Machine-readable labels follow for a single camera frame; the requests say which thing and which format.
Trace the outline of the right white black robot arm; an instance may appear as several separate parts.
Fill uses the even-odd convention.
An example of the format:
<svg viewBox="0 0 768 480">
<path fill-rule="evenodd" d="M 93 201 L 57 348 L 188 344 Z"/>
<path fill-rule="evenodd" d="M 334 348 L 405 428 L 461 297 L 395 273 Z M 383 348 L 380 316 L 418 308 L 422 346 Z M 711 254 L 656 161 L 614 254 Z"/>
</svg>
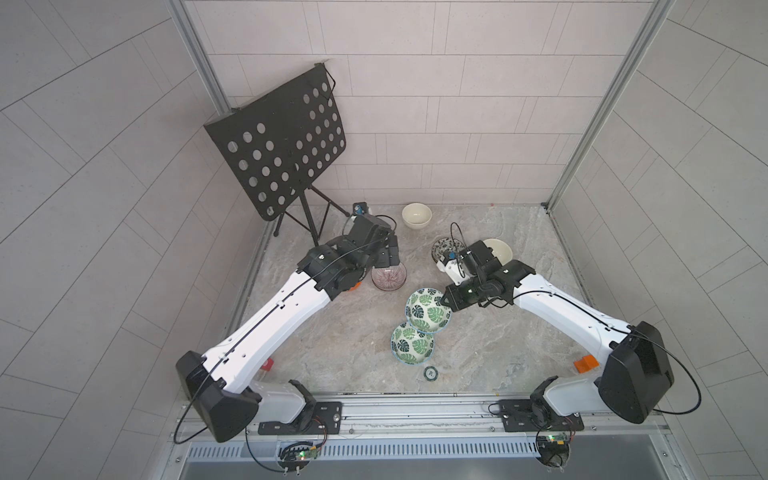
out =
<svg viewBox="0 0 768 480">
<path fill-rule="evenodd" d="M 654 326 L 633 326 L 604 314 L 519 260 L 502 264 L 482 241 L 441 255 L 436 265 L 452 281 L 442 298 L 452 311 L 495 301 L 517 306 L 576 341 L 597 361 L 597 367 L 577 376 L 550 377 L 531 393 L 536 426 L 599 412 L 641 424 L 673 386 L 669 354 Z"/>
</svg>

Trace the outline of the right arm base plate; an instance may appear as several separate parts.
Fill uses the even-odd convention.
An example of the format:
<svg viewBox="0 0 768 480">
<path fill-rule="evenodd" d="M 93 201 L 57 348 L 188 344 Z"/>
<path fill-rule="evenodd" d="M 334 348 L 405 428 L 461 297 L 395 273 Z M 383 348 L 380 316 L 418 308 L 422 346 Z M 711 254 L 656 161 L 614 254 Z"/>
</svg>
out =
<svg viewBox="0 0 768 480">
<path fill-rule="evenodd" d="M 488 412 L 502 421 L 506 433 L 566 432 L 584 430 L 582 418 L 576 414 L 562 417 L 542 413 L 530 399 L 502 399 L 488 406 Z"/>
</svg>

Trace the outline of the purple striped bowl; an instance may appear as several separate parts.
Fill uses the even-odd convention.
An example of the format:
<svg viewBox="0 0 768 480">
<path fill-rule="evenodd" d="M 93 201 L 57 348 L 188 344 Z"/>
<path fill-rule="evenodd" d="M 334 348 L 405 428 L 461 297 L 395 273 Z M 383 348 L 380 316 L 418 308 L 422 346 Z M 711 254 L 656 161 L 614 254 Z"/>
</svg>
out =
<svg viewBox="0 0 768 480">
<path fill-rule="evenodd" d="M 407 268 L 400 263 L 396 266 L 373 268 L 371 279 L 376 288 L 382 291 L 395 291 L 400 289 L 407 280 Z"/>
</svg>

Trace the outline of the large green leaf bowl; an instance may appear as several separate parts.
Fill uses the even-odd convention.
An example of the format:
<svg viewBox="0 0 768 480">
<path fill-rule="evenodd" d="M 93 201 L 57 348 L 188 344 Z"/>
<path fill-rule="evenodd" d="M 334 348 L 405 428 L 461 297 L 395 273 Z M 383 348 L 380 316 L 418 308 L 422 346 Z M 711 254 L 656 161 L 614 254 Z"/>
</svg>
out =
<svg viewBox="0 0 768 480">
<path fill-rule="evenodd" d="M 406 365 L 419 365 L 429 360 L 435 350 L 434 335 L 423 333 L 408 323 L 398 325 L 391 336 L 393 355 Z"/>
</svg>

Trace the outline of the black floral bowl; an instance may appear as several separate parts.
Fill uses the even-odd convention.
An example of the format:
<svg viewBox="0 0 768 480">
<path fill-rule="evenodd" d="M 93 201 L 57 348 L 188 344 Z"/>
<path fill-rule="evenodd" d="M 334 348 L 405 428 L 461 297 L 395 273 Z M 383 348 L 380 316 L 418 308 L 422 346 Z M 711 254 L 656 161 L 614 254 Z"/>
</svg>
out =
<svg viewBox="0 0 768 480">
<path fill-rule="evenodd" d="M 440 237 L 431 247 L 431 256 L 435 263 L 447 265 L 449 262 L 457 260 L 460 252 L 465 248 L 465 243 L 460 239 Z"/>
</svg>

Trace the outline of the cream bowl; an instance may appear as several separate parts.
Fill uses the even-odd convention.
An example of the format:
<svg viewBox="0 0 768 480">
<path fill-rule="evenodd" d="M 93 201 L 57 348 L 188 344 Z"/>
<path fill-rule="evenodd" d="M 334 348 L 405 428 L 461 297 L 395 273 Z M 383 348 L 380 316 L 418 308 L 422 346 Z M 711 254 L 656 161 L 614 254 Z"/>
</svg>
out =
<svg viewBox="0 0 768 480">
<path fill-rule="evenodd" d="M 501 265 L 509 263 L 514 258 L 511 247 L 500 239 L 489 238 L 485 239 L 483 243 L 491 250 L 491 253 L 500 262 Z"/>
<path fill-rule="evenodd" d="M 431 222 L 433 213 L 429 206 L 415 202 L 406 205 L 402 209 L 401 216 L 408 228 L 422 230 Z"/>
</svg>

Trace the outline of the small green leaf bowl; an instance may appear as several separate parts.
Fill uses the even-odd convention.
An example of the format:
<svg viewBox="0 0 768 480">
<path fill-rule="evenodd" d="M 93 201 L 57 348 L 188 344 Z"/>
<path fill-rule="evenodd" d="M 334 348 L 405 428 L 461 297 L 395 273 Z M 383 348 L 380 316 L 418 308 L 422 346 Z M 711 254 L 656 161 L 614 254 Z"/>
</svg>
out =
<svg viewBox="0 0 768 480">
<path fill-rule="evenodd" d="M 420 288 L 405 304 L 406 322 L 422 333 L 437 333 L 451 321 L 452 311 L 442 304 L 443 293 L 434 288 Z"/>
</svg>

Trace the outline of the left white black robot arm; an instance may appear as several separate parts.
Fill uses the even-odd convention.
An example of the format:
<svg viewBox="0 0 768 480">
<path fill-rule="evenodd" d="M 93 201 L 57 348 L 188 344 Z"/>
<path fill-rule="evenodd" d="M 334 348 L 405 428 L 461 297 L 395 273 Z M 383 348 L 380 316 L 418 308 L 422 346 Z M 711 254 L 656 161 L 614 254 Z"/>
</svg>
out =
<svg viewBox="0 0 768 480">
<path fill-rule="evenodd" d="M 272 354 L 315 313 L 351 290 L 374 268 L 399 262 L 396 223 L 386 215 L 360 214 L 350 230 L 311 248 L 276 294 L 248 321 L 200 354 L 176 363 L 183 390 L 219 442 L 252 422 L 303 433 L 313 422 L 316 400 L 298 381 L 261 384 L 255 376 Z"/>
</svg>

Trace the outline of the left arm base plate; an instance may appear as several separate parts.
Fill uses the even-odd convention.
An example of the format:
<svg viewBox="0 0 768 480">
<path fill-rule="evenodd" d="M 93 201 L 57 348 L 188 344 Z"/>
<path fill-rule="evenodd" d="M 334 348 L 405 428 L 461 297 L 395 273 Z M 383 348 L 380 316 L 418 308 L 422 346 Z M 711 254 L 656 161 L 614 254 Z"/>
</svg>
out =
<svg viewBox="0 0 768 480">
<path fill-rule="evenodd" d="M 291 423 L 261 422 L 258 434 L 266 435 L 336 435 L 340 432 L 342 402 L 318 402 L 307 405 Z"/>
</svg>

